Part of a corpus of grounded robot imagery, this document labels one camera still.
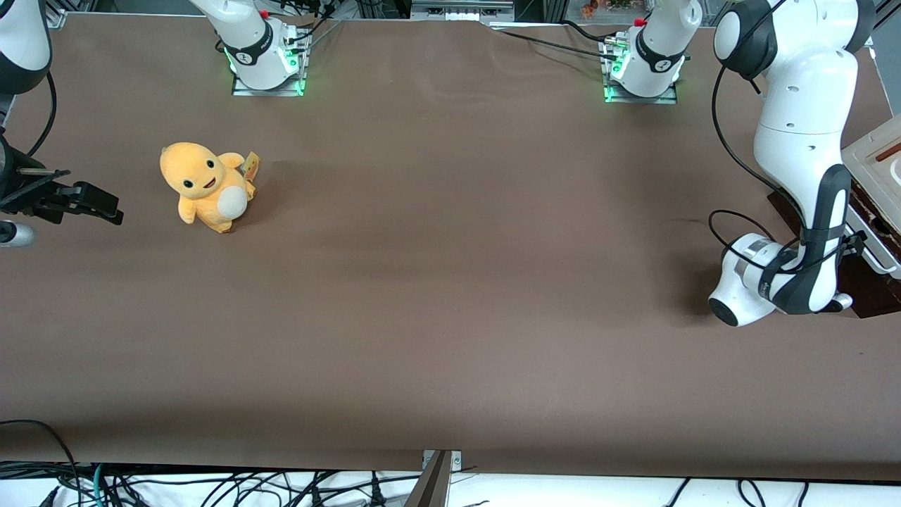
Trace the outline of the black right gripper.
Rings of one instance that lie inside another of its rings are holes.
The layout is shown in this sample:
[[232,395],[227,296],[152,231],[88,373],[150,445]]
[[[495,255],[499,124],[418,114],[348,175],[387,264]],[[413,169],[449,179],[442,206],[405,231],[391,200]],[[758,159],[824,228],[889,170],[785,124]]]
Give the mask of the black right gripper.
[[44,169],[44,164],[22,153],[1,135],[1,209],[4,214],[25,214],[59,225],[65,214],[88,215],[113,225],[122,225],[125,213],[120,211],[119,198],[88,182],[76,182],[72,186],[52,182],[51,190],[39,201],[39,190],[21,189],[38,182],[42,176],[22,175],[20,169]]

